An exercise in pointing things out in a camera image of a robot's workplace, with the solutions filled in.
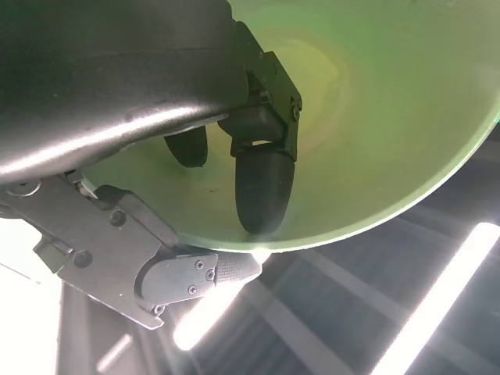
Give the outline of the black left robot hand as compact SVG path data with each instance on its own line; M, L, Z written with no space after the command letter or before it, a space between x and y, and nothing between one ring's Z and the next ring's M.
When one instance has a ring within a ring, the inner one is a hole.
M41 233L34 247L64 282L154 330L166 306L261 266L179 245L133 191L91 190L82 169L162 137L187 168L206 128L230 136L238 219L274 232L291 196L301 95L226 1L4 1L1 216Z

